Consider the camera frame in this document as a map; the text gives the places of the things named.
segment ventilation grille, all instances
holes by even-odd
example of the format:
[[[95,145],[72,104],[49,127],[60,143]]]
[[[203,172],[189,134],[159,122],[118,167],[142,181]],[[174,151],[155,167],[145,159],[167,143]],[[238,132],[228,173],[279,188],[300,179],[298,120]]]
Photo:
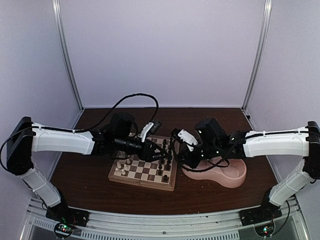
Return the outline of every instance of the ventilation grille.
[[[121,236],[111,236],[103,233],[92,233],[82,231],[81,238],[85,240],[156,240],[158,238],[145,238],[145,237],[121,237]],[[207,237],[195,237],[195,238],[178,238],[170,237],[170,240],[240,240],[238,231],[232,231],[228,233],[214,234]]]
[[[43,229],[48,229],[48,230],[53,230],[55,225],[51,222],[42,220],[42,219],[35,219],[34,223],[35,226],[43,228]]]

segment pink bowl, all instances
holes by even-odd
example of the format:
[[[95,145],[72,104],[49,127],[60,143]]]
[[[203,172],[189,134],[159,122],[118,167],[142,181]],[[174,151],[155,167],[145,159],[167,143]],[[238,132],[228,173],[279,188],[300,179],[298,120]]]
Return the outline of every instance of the pink bowl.
[[[211,160],[212,163],[217,163],[221,157],[215,157]],[[192,172],[182,169],[183,173],[194,180],[211,180],[219,183],[226,188],[237,188],[241,186],[247,175],[247,166],[241,159],[229,159],[230,165],[228,167],[214,167],[204,172]],[[206,169],[211,164],[206,160],[199,163],[197,170]]]

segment dark brown tabletop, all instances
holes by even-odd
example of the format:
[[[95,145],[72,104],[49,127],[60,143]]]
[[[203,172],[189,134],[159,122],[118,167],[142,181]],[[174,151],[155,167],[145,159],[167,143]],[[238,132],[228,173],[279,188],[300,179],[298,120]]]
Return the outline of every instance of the dark brown tabletop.
[[[77,128],[90,127],[107,109],[86,109]],[[118,108],[135,116],[139,129],[151,118],[153,108]],[[174,128],[196,134],[200,120],[216,118],[227,134],[251,128],[237,108],[160,108],[156,116],[162,127],[156,135],[170,136]],[[108,156],[63,153],[51,182],[59,188],[71,207],[121,214],[176,215],[211,213],[252,207],[261,203],[266,190],[277,184],[264,156],[244,160],[247,176],[237,188],[226,188],[214,181],[192,180],[177,171],[174,191],[163,191],[109,181],[113,164]]]

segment robotic arm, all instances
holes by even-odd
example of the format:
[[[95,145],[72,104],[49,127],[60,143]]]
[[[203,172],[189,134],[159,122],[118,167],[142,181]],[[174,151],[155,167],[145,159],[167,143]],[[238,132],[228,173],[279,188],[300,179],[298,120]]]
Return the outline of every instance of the robotic arm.
[[[89,212],[69,208],[62,194],[32,162],[32,152],[57,151],[91,156],[112,155],[123,151],[135,154],[141,160],[152,162],[166,153],[146,139],[161,126],[153,120],[141,132],[141,138],[130,136],[134,117],[128,113],[115,113],[108,125],[98,130],[79,131],[54,128],[33,123],[23,117],[7,143],[7,170],[21,178],[46,205],[46,217],[65,224],[86,226]]]
[[[240,212],[242,225],[257,224],[280,217],[280,206],[308,183],[320,179],[320,129],[309,121],[306,127],[286,131],[235,131],[227,135],[217,120],[200,121],[195,130],[197,140],[184,129],[175,129],[171,135],[187,146],[176,156],[184,166],[195,169],[200,161],[214,157],[246,159],[264,155],[302,156],[298,166],[282,182],[269,189],[261,206]]]

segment wooden chessboard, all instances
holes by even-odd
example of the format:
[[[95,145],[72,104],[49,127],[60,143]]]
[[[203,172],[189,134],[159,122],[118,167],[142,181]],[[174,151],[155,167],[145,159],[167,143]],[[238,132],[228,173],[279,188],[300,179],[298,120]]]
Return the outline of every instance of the wooden chessboard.
[[[163,141],[166,139],[167,144],[165,145],[165,151],[168,152],[170,138],[163,136],[152,136],[148,137],[149,140],[158,144],[161,148],[163,147]],[[175,151],[179,151],[179,143],[173,142]],[[123,157],[123,152],[118,152],[116,157]],[[121,165],[121,170],[124,170],[124,174],[116,174],[117,162]],[[145,188],[159,189],[165,191],[173,191],[176,184],[176,175],[177,175],[177,162],[174,160],[173,154],[171,154],[171,164],[166,169],[168,159],[164,159],[164,164],[162,164],[162,172],[159,174],[159,162],[160,160],[153,162],[145,162],[138,158],[138,156],[133,155],[127,160],[115,160],[112,168],[109,172],[109,180],[135,185]]]

